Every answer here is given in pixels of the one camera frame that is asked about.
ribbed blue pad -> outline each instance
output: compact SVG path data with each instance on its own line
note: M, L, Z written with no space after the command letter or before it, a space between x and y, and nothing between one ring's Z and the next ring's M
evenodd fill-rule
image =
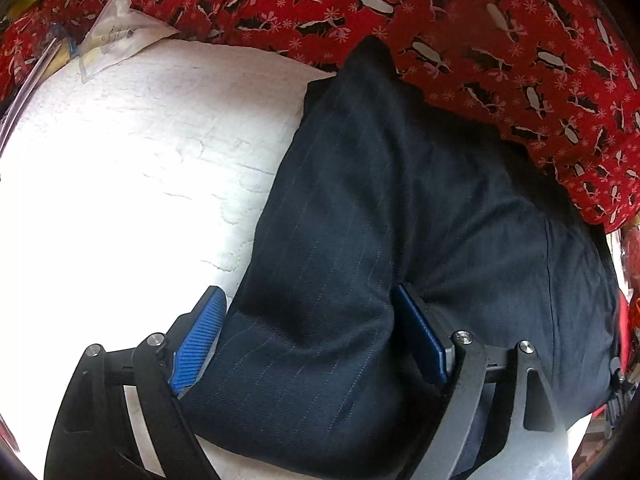
M226 296L221 288L217 288L175 353L169 386L176 395L195 383L209 349L222 329L225 315Z

metal screw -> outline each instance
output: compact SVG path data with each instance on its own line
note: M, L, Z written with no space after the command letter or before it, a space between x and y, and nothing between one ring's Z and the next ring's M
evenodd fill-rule
M156 332L146 338L146 344L149 346L160 346L164 341L164 334Z
M98 343L89 345L84 353L87 355L87 357L96 357L100 353L100 345L98 345Z
M461 345L470 345L474 341L471 332L467 332L466 330L458 330L453 337L455 337L456 341Z
M518 346L520 347L520 350L522 350L525 354L533 354L533 352L536 351L536 349L533 347L533 345L529 342L529 341L520 341L518 343Z

black lining fabric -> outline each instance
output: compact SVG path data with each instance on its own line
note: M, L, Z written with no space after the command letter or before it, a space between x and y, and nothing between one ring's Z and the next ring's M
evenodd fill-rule
M532 341L569 426L607 399L618 350L603 236L521 147L425 104L367 38L309 85L184 411L238 454L320 478L394 478L440 409L394 332L390 290L409 281L455 330Z

clear plastic bag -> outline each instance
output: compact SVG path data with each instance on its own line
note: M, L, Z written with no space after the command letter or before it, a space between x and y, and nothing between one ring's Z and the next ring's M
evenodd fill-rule
M176 32L166 23L131 9L131 0L109 0L78 46L82 82Z

red penguin fabric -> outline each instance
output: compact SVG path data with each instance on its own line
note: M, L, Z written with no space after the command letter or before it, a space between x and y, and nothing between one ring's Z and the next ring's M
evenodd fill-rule
M7 30L0 98L52 22L81 41L107 0L43 0ZM271 50L338 70L366 35L385 41L427 101L496 124L616 229L640 207L639 68L594 0L132 0L187 40Z

